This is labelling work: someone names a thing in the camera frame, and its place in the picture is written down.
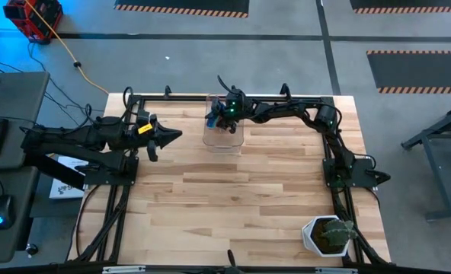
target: hazard tape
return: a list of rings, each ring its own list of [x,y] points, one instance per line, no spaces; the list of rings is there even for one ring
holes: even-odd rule
[[[355,8],[357,14],[404,14],[451,12],[451,7]]]
[[[368,50],[369,54],[451,54],[451,50]]]
[[[384,87],[380,94],[451,94],[451,87]]]
[[[114,9],[119,11],[144,11],[144,12],[160,12],[169,14],[189,14],[189,15],[205,15],[228,18],[246,18],[248,13],[237,11],[212,11],[193,8],[169,8],[169,7],[152,7],[141,5],[115,5]]]

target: yellow label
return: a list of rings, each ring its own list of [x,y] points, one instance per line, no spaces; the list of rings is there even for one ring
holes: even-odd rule
[[[147,124],[147,125],[145,125],[145,126],[142,126],[142,127],[138,128],[138,129],[137,129],[137,132],[138,132],[139,134],[143,134],[144,132],[147,132],[147,131],[150,130],[150,129],[152,129],[151,124]]]

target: red equipment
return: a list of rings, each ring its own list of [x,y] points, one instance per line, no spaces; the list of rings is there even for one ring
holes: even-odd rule
[[[63,15],[63,9],[58,0],[27,0],[44,20],[54,30]],[[34,11],[25,0],[9,0],[4,6],[7,19],[29,39],[31,42],[49,44],[53,33],[44,22],[34,14]]]

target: desk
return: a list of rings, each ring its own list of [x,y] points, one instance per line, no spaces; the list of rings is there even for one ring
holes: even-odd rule
[[[0,116],[36,120],[49,78],[47,72],[0,74]],[[25,248],[31,224],[30,201],[38,178],[36,168],[19,168],[25,157],[21,149],[24,133],[19,126],[32,124],[9,120],[0,154],[0,179],[6,193],[14,196],[16,211],[16,222],[8,230],[0,231],[0,263],[11,260],[16,249]]]
[[[334,102],[344,116],[347,147],[364,153],[353,97]],[[231,249],[239,266],[341,266],[339,258],[305,250],[300,233],[314,216],[334,213],[323,180],[321,135],[293,117],[262,125],[245,121],[241,153],[213,154],[202,141],[204,102],[147,102],[146,109],[183,135],[158,151],[158,162],[150,162],[145,149],[139,152],[119,264],[224,266]],[[122,95],[111,94],[105,115],[123,111]],[[101,186],[84,210],[82,249],[102,225],[109,189]],[[376,200],[364,189],[352,195],[360,230],[389,260]],[[111,231],[107,255],[113,239]],[[75,254],[73,245],[69,259]]]

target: white paper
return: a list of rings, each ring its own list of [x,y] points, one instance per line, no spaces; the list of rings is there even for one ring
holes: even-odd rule
[[[58,162],[60,164],[64,164],[65,166],[73,169],[76,171],[75,167],[77,166],[83,166],[88,164],[87,161],[66,157],[66,156],[59,156]],[[51,186],[51,192],[50,192],[50,199],[70,199],[70,198],[82,198],[83,197],[83,191],[78,190],[74,187],[71,187],[65,183],[62,183],[58,179],[53,179],[53,185]]]

